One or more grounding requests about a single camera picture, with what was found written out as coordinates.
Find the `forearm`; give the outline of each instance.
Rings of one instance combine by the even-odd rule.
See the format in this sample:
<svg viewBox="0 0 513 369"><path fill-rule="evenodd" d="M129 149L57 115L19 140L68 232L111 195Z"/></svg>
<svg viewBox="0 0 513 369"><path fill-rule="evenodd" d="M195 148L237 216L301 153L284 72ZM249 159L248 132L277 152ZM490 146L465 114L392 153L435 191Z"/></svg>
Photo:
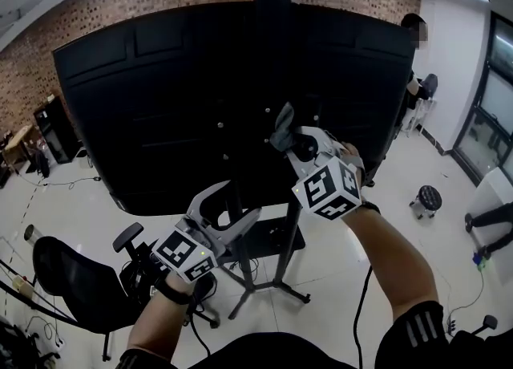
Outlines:
<svg viewBox="0 0 513 369"><path fill-rule="evenodd" d="M369 257L390 301L394 319L417 303L438 301L434 277L424 257L379 213L360 208L344 217Z"/></svg>
<svg viewBox="0 0 513 369"><path fill-rule="evenodd" d="M194 285L185 283L174 273L166 283L182 293L192 294ZM128 338L128 349L137 348L171 360L180 337L188 305L178 305L156 292L137 319Z"/></svg>

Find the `chair seat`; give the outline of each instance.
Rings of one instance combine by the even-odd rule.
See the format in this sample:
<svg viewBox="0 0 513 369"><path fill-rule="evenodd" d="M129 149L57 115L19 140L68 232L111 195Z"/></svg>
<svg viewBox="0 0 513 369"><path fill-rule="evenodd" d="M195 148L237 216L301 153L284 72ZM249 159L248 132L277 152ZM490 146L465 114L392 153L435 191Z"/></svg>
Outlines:
<svg viewBox="0 0 513 369"><path fill-rule="evenodd" d="M424 185L418 191L418 200L429 211L438 211L442 206L442 197L435 187Z"/></svg>

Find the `black cabinet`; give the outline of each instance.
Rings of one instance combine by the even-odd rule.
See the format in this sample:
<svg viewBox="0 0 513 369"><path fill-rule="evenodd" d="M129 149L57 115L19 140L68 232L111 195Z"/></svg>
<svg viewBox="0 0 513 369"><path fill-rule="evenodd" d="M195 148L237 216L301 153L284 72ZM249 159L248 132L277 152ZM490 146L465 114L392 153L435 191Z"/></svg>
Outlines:
<svg viewBox="0 0 513 369"><path fill-rule="evenodd" d="M59 164L71 162L79 150L79 140L67 118L59 97L55 97L35 113L42 136Z"/></svg>

